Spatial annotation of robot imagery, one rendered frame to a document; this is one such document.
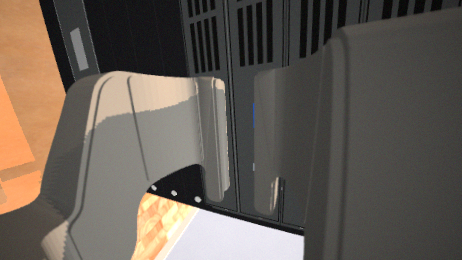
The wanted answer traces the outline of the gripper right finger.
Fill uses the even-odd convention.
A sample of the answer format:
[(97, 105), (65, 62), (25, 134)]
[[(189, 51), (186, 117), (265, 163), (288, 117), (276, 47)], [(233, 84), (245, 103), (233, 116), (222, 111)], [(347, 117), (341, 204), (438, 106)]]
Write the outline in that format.
[(254, 77), (254, 207), (303, 260), (462, 260), (462, 6), (338, 28)]

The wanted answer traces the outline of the black server rack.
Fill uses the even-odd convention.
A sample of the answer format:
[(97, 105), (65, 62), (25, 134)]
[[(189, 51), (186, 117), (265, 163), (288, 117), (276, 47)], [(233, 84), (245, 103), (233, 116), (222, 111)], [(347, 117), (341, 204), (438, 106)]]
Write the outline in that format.
[(462, 0), (39, 3), (65, 93), (81, 78), (112, 71), (224, 81), (230, 185), (223, 200), (207, 197), (199, 164), (161, 178), (146, 193), (299, 236), (305, 222), (284, 179), (278, 178), (272, 215), (254, 207), (255, 75), (311, 56), (343, 26), (462, 6)]

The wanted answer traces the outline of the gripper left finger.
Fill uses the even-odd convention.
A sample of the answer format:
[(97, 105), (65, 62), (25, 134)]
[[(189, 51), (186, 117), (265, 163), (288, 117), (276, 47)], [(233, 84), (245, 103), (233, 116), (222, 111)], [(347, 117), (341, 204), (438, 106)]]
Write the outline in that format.
[(148, 188), (193, 164), (221, 202), (230, 185), (221, 79), (81, 78), (66, 93), (38, 196), (0, 214), (0, 260), (132, 260)]

